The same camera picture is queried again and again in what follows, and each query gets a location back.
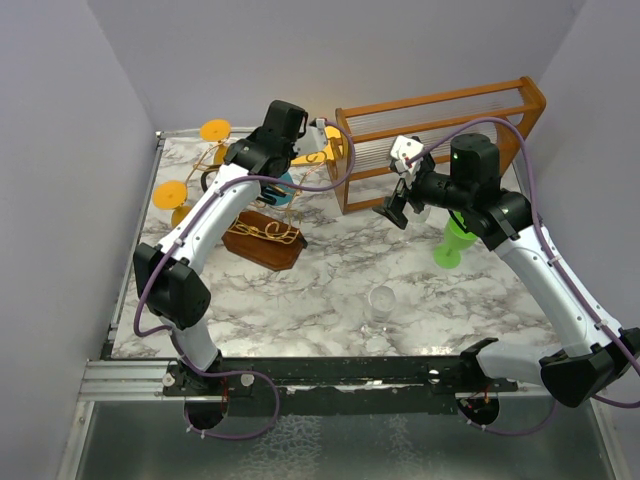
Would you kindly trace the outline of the blue plastic wine glass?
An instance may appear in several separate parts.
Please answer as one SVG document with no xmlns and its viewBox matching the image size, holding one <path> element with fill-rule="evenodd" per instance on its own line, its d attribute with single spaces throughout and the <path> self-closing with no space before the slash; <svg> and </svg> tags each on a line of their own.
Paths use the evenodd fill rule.
<svg viewBox="0 0 640 480">
<path fill-rule="evenodd" d="M 260 187 L 257 200 L 267 206 L 285 206 L 292 200 L 295 193 L 294 189 L 287 185 L 273 183 L 273 178 L 267 176 L 260 181 Z"/>
</svg>

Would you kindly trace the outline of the green plastic wine glass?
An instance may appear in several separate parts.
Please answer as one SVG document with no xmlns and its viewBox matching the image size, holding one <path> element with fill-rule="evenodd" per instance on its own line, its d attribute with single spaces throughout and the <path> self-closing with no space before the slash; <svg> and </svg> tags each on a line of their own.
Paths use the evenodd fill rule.
<svg viewBox="0 0 640 480">
<path fill-rule="evenodd" d="M 467 229 L 462 216 L 452 213 L 443 230 L 443 242 L 433 251 L 435 263 L 445 269 L 456 268 L 461 263 L 462 252 L 476 240 L 477 236 Z"/>
</svg>

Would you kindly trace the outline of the orange plastic wine glass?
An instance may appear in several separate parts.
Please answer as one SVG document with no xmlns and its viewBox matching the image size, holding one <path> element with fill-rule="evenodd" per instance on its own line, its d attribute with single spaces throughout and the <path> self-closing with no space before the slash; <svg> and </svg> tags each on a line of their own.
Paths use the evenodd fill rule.
<svg viewBox="0 0 640 480">
<path fill-rule="evenodd" d="M 184 181 L 170 180 L 157 186 L 152 193 L 152 203 L 160 210 L 171 211 L 170 225 L 177 227 L 190 213 L 188 186 Z"/>
<path fill-rule="evenodd" d="M 213 156 L 213 160 L 209 166 L 214 167 L 221 165 L 227 151 L 226 142 L 231 134 L 231 124 L 225 119 L 212 119 L 200 127 L 199 133 L 201 139 L 209 143 L 209 146 L 201 155 L 200 161 L 204 161 L 209 156 Z"/>
</svg>

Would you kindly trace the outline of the gold wire wine glass rack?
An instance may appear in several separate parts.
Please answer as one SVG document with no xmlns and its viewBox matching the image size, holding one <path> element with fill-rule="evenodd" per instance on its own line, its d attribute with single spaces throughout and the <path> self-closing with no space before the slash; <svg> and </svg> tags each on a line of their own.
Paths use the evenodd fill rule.
<svg viewBox="0 0 640 480">
<path fill-rule="evenodd" d="M 227 149 L 228 146 L 224 143 L 212 146 L 194 165 L 193 171 L 202 172 L 200 179 L 203 192 L 207 188 L 207 176 L 219 170 Z M 215 152 L 212 163 L 202 165 L 212 151 Z M 326 163 L 327 149 L 296 159 L 294 164 L 298 160 L 302 165 L 311 166 L 299 181 L 299 184 L 303 184 L 311 173 Z M 299 189 L 285 191 L 282 186 L 278 188 L 285 193 L 284 197 L 277 197 L 284 201 L 283 205 L 271 206 L 262 201 L 254 202 L 252 204 L 255 207 L 254 210 L 241 212 L 222 237 L 223 244 L 230 253 L 276 272 L 291 269 L 308 245 L 300 229 L 293 225 L 296 216 L 297 221 L 301 223 L 301 214 L 293 208 L 293 203 L 302 195 L 302 191 Z M 265 214 L 267 207 L 282 213 L 286 222 L 267 216 Z"/>
</svg>

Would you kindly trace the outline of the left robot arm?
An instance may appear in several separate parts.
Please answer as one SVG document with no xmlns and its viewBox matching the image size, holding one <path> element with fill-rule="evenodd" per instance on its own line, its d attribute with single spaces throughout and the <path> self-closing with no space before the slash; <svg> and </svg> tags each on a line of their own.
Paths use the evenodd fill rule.
<svg viewBox="0 0 640 480">
<path fill-rule="evenodd" d="M 158 243 L 139 243 L 134 250 L 134 319 L 139 321 L 145 310 L 160 319 L 188 367 L 186 382 L 199 394 L 214 392 L 221 380 L 215 365 L 221 352 L 204 320 L 211 302 L 201 278 L 206 258 L 253 201 L 273 200 L 270 183 L 295 158 L 327 146 L 326 126 L 321 118 L 309 119 L 299 106 L 272 101 L 263 123 L 227 148 L 214 180 L 186 217 Z"/>
</svg>

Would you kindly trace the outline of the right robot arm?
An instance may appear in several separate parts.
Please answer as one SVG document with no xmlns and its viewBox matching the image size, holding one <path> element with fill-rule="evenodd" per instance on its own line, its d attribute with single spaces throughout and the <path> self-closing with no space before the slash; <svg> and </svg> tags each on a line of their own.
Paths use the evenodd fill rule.
<svg viewBox="0 0 640 480">
<path fill-rule="evenodd" d="M 575 408 L 619 379 L 639 356 L 639 331 L 624 329 L 598 306 L 552 245 L 529 200 L 501 186 L 500 150 L 482 134 L 455 136 L 450 172 L 440 174 L 416 137 L 397 137 L 389 151 L 399 181 L 375 212 L 405 228 L 406 206 L 444 208 L 516 274 L 551 322 L 558 345 L 549 349 L 489 339 L 468 348 L 461 383 L 481 391 L 495 378 L 545 387 Z"/>
</svg>

